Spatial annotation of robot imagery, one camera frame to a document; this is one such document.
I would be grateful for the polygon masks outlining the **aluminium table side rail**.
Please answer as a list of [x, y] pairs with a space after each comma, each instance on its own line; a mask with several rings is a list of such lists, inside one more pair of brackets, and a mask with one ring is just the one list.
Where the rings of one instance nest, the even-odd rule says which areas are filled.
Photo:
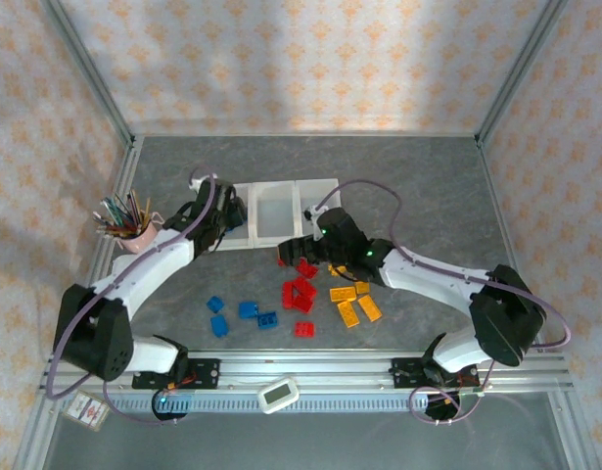
[[[120, 160], [118, 173], [111, 193], [118, 192], [122, 196], [130, 187], [140, 160], [145, 138], [135, 136]], [[115, 243], [99, 238], [93, 259], [84, 283], [92, 284], [104, 277], [110, 268]], [[45, 397], [45, 379], [52, 362], [49, 357], [45, 370], [40, 375], [39, 386], [35, 391], [35, 401], [23, 432], [21, 446], [13, 464], [13, 470], [42, 470], [46, 462], [50, 444], [61, 413], [62, 403]]]
[[[510, 265], [518, 270], [519, 266], [517, 264], [517, 259], [508, 232], [508, 224], [506, 217], [503, 215], [501, 210], [500, 199], [492, 178], [491, 166], [486, 160], [484, 144], [483, 142], [477, 142], [477, 145], [482, 160], [482, 165], [485, 170], [486, 182], [489, 186], [494, 210], [498, 218], [503, 243], [507, 251], [507, 256]], [[569, 470], [585, 470], [585, 463], [588, 461], [586, 461], [584, 457], [583, 447], [580, 440], [581, 434], [576, 428], [577, 421], [570, 396], [570, 393], [574, 391], [574, 384], [572, 380], [567, 383], [570, 384], [570, 389], [563, 390], [561, 384], [557, 382], [552, 391], [546, 392], [547, 399], [564, 452], [564, 460], [569, 465]]]

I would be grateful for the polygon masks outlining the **printed card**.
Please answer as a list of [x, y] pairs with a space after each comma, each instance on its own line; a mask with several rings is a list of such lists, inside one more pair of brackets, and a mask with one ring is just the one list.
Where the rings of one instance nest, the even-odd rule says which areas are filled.
[[97, 432], [109, 415], [109, 406], [85, 392], [77, 391], [63, 410], [65, 417], [88, 430]]

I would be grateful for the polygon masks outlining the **white digital timer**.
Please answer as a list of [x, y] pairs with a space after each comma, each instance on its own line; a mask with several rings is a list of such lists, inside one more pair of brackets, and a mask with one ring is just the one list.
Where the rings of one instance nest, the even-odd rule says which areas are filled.
[[264, 414], [272, 414], [297, 402], [300, 391], [296, 381], [286, 377], [263, 387], [256, 396], [260, 410]]

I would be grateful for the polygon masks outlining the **white plastic bin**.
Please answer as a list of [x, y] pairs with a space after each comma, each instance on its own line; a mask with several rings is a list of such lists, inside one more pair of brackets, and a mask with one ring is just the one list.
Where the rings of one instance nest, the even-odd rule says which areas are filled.
[[300, 196], [295, 181], [251, 184], [249, 233], [256, 249], [277, 247], [301, 235]]
[[338, 185], [337, 178], [296, 180], [293, 190], [294, 229], [295, 236], [313, 233], [311, 223], [303, 212], [310, 206], [319, 204]]
[[253, 202], [253, 184], [239, 183], [235, 185], [235, 188], [247, 209], [247, 220], [240, 227], [225, 234], [218, 247], [219, 251], [250, 250], [255, 246], [256, 212]]

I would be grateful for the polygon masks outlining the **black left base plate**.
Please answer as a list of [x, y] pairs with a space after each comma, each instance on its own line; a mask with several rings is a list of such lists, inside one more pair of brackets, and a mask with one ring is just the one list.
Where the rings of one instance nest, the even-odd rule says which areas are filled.
[[137, 372], [131, 387], [135, 390], [215, 390], [220, 360], [184, 357], [169, 372]]

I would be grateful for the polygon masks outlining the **pink cup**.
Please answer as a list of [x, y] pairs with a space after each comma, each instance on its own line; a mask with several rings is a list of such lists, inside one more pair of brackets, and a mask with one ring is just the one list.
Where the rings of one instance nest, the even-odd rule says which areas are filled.
[[118, 238], [116, 242], [121, 249], [126, 250], [131, 254], [138, 255], [143, 253], [153, 244], [158, 235], [158, 230], [162, 227], [163, 223], [163, 217], [157, 211], [154, 211], [146, 228], [140, 235], [130, 239]]

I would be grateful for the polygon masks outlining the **aluminium mounting rail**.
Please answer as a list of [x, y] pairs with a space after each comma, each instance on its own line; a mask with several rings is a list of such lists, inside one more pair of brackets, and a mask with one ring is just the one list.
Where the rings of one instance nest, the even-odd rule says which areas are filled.
[[[285, 377], [307, 394], [394, 394], [389, 373], [396, 357], [415, 354], [399, 350], [213, 350], [190, 352], [193, 358], [220, 361], [217, 390], [250, 394]], [[499, 394], [571, 391], [574, 388], [564, 356], [531, 352], [518, 367], [482, 363], [486, 391]]]

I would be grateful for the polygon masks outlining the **aluminium frame crossbar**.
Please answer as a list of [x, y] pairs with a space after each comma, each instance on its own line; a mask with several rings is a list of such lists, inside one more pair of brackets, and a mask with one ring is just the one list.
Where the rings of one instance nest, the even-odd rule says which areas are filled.
[[402, 130], [301, 130], [288, 132], [240, 133], [133, 133], [132, 140], [145, 138], [205, 138], [205, 137], [406, 137], [406, 138], [468, 138], [477, 139], [476, 132], [421, 132]]

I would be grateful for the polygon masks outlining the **aluminium frame post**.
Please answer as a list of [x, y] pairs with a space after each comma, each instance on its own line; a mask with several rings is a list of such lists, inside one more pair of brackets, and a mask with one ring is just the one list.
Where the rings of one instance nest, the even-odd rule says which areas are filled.
[[55, 30], [62, 37], [75, 65], [87, 82], [106, 117], [109, 119], [119, 140], [124, 146], [131, 147], [135, 139], [134, 134], [126, 123], [109, 86], [96, 67], [92, 55], [82, 41], [62, 1], [39, 0], [39, 2], [54, 25]]
[[491, 139], [504, 113], [512, 103], [523, 80], [533, 66], [540, 49], [559, 21], [569, 0], [546, 0], [516, 60], [510, 67], [474, 139], [482, 149]]

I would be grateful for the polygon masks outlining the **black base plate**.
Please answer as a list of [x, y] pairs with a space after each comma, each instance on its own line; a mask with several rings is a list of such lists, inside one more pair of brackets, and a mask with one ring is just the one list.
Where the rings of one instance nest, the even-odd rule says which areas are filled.
[[393, 358], [388, 372], [393, 377], [396, 389], [414, 389], [424, 386], [459, 389], [479, 387], [482, 383], [475, 365], [466, 366], [458, 372], [447, 372], [433, 361], [426, 361], [422, 357]]
[[184, 357], [169, 372], [137, 372], [131, 387], [135, 390], [215, 390], [220, 360]]

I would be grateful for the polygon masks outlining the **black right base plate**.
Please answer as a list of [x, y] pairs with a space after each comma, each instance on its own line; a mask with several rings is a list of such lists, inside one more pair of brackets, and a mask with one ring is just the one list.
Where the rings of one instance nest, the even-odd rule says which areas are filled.
[[459, 389], [479, 387], [482, 383], [475, 365], [466, 366], [458, 372], [447, 372], [433, 361], [426, 361], [422, 357], [393, 358], [388, 372], [393, 377], [396, 389], [414, 389], [424, 386]]

